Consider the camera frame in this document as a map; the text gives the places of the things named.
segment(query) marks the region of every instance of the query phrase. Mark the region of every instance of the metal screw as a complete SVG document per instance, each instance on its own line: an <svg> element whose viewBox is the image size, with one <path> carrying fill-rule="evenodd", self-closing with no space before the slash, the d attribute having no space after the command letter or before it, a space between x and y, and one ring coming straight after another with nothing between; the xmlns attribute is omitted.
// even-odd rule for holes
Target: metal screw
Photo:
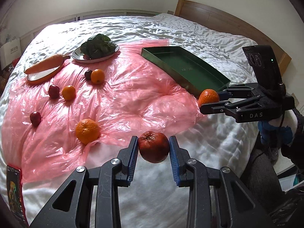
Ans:
<svg viewBox="0 0 304 228"><path fill-rule="evenodd" d="M223 167L222 168L222 172L224 173L229 173L230 172L230 169L228 167Z"/></svg>
<svg viewBox="0 0 304 228"><path fill-rule="evenodd" d="M188 159L188 164L196 164L196 160L195 159Z"/></svg>
<svg viewBox="0 0 304 228"><path fill-rule="evenodd" d="M118 164L120 162L120 159L114 158L111 160L111 164Z"/></svg>
<svg viewBox="0 0 304 228"><path fill-rule="evenodd" d="M83 171L85 171L85 167L84 166L78 166L77 168L76 168L76 171L77 172L83 172Z"/></svg>

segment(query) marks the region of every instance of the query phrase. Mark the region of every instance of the green box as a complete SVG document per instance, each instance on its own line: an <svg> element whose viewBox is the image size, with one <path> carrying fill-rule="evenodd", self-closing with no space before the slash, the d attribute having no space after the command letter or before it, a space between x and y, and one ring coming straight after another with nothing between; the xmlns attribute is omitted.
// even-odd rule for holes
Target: green box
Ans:
<svg viewBox="0 0 304 228"><path fill-rule="evenodd" d="M230 83L221 72L180 46L147 47L142 49L141 55L196 98L205 89L219 92Z"/></svg>

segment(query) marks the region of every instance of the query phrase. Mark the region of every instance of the orange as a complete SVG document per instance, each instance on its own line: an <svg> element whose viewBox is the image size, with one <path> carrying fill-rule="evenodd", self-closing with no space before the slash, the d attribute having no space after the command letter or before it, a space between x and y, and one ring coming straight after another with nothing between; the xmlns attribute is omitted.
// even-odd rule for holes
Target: orange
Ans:
<svg viewBox="0 0 304 228"><path fill-rule="evenodd" d="M91 81L95 84L102 84L105 81L105 73L101 69L95 69L91 73Z"/></svg>
<svg viewBox="0 0 304 228"><path fill-rule="evenodd" d="M99 127L91 119L83 119L76 126L76 137L85 145L98 139L99 135Z"/></svg>
<svg viewBox="0 0 304 228"><path fill-rule="evenodd" d="M66 101L72 100L76 97L75 87L69 85L62 89L62 96Z"/></svg>
<svg viewBox="0 0 304 228"><path fill-rule="evenodd" d="M219 95L215 90L212 89L203 90L203 92L199 96L199 107L202 104L216 103L216 102L219 102Z"/></svg>

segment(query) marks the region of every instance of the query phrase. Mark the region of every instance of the spinach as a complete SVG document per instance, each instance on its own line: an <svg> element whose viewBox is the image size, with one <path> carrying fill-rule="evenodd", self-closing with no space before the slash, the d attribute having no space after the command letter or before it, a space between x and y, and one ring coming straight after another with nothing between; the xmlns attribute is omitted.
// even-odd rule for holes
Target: spinach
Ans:
<svg viewBox="0 0 304 228"><path fill-rule="evenodd" d="M114 53L116 45L111 39L104 34L97 34L88 38L80 46L80 50L85 55L88 55L90 59L102 58Z"/></svg>

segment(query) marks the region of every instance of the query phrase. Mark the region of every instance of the white wall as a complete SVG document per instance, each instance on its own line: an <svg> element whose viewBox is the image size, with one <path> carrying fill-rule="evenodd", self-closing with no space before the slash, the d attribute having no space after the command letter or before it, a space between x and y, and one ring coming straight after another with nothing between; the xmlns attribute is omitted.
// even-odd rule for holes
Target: white wall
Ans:
<svg viewBox="0 0 304 228"><path fill-rule="evenodd" d="M178 0L165 0L163 11L175 10ZM230 13L253 25L292 58L283 80L304 104L304 23L289 0L190 0Z"/></svg>
<svg viewBox="0 0 304 228"><path fill-rule="evenodd" d="M17 0L5 19L7 34L20 37L37 27L69 15L106 9L174 11L178 0ZM289 92L304 104L304 23L289 0L192 0L226 11L269 36L292 58L283 76Z"/></svg>
<svg viewBox="0 0 304 228"><path fill-rule="evenodd" d="M17 0L5 18L0 42L7 34L20 37L48 22L73 14L106 10L135 9L161 12L164 0Z"/></svg>

